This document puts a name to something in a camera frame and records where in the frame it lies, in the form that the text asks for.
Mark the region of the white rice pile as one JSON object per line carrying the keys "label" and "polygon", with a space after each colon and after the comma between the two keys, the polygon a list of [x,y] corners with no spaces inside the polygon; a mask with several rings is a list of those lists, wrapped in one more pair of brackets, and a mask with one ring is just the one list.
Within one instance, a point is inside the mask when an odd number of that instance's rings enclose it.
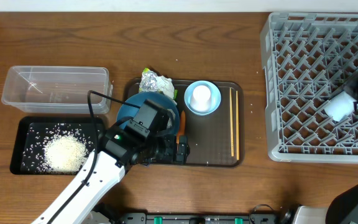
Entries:
{"label": "white rice pile", "polygon": [[26,134],[20,171],[75,174],[94,149],[90,124],[32,123]]}

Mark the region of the dark blue bowl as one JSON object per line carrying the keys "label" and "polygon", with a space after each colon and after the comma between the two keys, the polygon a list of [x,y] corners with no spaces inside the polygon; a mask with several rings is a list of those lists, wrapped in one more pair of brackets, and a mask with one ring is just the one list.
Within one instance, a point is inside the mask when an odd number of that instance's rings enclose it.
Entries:
{"label": "dark blue bowl", "polygon": [[[176,107],[176,104],[173,102],[173,100],[161,93],[141,92],[141,93],[135,94],[135,95],[131,96],[130,98],[128,98],[126,100],[126,103],[137,105],[137,106],[142,106],[142,104],[145,100],[151,100],[154,103],[159,104],[161,107],[164,107],[165,109],[170,110],[174,114],[173,130],[171,131],[171,133],[177,134],[179,127],[180,127],[180,115],[179,115],[178,109]],[[125,116],[134,117],[137,114],[138,110],[139,109],[135,108],[135,107],[131,107],[128,105],[122,105],[118,111],[116,120],[118,121]]]}

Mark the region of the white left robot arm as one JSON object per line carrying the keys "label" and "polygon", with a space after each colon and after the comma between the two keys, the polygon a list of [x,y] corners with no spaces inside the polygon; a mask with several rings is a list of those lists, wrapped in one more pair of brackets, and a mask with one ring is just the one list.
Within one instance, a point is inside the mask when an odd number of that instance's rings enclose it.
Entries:
{"label": "white left robot arm", "polygon": [[82,170],[34,223],[82,223],[136,164],[186,164],[190,150],[184,119],[176,134],[166,129],[161,136],[149,135],[147,139],[121,129],[124,122],[126,126],[134,123],[131,117],[122,118],[100,135],[98,152],[89,155]]}

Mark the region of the light blue plastic cup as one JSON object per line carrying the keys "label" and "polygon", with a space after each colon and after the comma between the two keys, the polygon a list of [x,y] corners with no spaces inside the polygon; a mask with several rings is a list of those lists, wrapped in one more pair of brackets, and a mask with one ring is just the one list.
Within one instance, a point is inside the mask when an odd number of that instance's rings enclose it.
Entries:
{"label": "light blue plastic cup", "polygon": [[334,121],[339,122],[344,117],[354,112],[355,102],[356,100],[351,95],[343,91],[329,100],[324,110],[329,117]]}

